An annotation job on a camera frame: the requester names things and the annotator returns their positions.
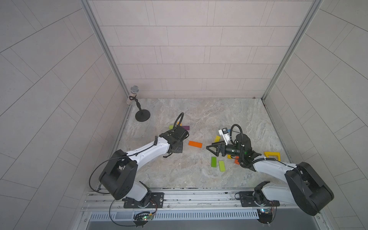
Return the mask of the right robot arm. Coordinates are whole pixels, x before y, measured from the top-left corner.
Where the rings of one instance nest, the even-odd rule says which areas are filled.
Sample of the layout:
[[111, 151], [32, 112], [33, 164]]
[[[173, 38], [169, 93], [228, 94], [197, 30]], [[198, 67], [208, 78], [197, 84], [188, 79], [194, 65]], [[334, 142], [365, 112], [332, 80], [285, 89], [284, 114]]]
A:
[[255, 152], [251, 140], [238, 134], [232, 141], [226, 134], [224, 141], [206, 147], [215, 156], [238, 158], [242, 168], [269, 174], [284, 183], [277, 185], [263, 181], [254, 188], [252, 196], [240, 195], [240, 199], [251, 198], [258, 206], [274, 205], [276, 201], [297, 205], [310, 216], [315, 216], [334, 199], [334, 194], [313, 167], [306, 163], [284, 163]]

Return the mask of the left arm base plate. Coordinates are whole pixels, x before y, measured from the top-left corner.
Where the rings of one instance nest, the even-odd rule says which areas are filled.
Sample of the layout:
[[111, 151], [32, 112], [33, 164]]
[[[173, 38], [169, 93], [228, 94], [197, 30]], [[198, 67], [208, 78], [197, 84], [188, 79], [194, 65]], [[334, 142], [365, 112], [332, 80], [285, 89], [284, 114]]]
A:
[[164, 193], [150, 193], [149, 196], [145, 196], [142, 201], [137, 201], [133, 198], [124, 198], [125, 209], [149, 209], [149, 208], [162, 208], [164, 201]]

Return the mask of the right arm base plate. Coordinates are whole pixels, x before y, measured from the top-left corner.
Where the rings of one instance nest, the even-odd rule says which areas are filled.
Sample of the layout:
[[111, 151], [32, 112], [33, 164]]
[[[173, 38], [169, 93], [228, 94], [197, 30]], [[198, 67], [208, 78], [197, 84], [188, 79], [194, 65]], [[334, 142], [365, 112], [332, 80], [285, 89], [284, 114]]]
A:
[[254, 191], [240, 191], [234, 195], [235, 199], [240, 201], [241, 206], [245, 207], [279, 207], [280, 202], [267, 200], [264, 196], [256, 195]]

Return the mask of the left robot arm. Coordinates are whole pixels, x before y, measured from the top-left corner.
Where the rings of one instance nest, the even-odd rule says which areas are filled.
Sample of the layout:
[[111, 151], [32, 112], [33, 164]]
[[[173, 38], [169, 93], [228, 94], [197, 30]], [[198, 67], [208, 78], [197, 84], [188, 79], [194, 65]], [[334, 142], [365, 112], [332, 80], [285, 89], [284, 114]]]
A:
[[165, 154], [181, 153], [183, 141], [189, 137], [189, 132], [182, 126], [177, 126], [165, 133], [156, 136], [149, 144], [123, 152], [117, 150], [107, 162], [99, 176], [99, 182], [114, 197], [133, 199], [141, 207], [150, 202], [151, 190], [142, 182], [136, 181], [137, 171]]

